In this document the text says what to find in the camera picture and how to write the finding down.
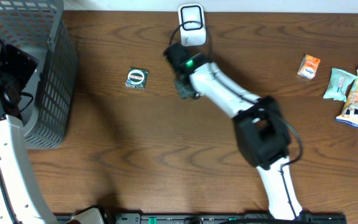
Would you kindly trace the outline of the green round-label packet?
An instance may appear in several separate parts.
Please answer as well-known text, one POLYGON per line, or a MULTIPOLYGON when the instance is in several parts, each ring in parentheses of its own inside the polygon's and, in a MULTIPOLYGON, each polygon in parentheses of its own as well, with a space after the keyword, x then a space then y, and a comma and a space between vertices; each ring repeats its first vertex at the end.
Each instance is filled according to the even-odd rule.
POLYGON ((127 74, 125 85, 129 88, 144 90, 148 75, 149 72, 147 70, 131 67, 129 69, 129 73, 127 74))

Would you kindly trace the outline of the orange tissue pack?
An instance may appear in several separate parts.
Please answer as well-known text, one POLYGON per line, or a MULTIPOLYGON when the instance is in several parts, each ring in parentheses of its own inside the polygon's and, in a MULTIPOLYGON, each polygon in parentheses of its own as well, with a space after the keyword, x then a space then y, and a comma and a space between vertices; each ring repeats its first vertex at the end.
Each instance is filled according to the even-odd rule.
POLYGON ((316 76, 320 61, 319 58, 306 54, 301 61, 297 74, 309 80, 313 79, 316 76))

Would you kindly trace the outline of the green wipes packet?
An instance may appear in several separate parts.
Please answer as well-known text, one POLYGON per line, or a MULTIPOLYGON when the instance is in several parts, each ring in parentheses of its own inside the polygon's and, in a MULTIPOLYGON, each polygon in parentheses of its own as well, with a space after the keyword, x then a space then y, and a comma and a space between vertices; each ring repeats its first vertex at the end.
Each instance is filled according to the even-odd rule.
POLYGON ((346 102, 347 89, 356 78, 355 75, 349 72, 338 68, 332 68, 329 84, 323 98, 331 98, 333 100, 346 102))

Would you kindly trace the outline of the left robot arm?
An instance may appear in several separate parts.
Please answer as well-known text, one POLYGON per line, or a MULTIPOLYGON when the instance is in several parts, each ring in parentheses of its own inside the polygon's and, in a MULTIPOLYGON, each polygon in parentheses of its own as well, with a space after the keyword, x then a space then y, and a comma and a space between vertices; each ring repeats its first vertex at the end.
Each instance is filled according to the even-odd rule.
POLYGON ((0 39, 0 223, 62 223, 48 207, 32 169, 19 103, 39 61, 0 39))

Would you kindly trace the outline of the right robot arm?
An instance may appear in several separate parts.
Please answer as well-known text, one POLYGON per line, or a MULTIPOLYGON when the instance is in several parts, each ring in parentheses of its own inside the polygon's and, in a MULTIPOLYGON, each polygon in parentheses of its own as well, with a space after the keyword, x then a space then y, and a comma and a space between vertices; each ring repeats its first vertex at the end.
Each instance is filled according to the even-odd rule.
POLYGON ((183 99, 207 97, 232 119, 237 146, 243 158, 257 169, 275 219, 296 220, 303 209, 291 180, 288 147, 298 138, 277 101, 255 95, 231 80, 209 56, 191 54, 179 43, 170 44, 164 56, 175 72, 175 86, 183 99))

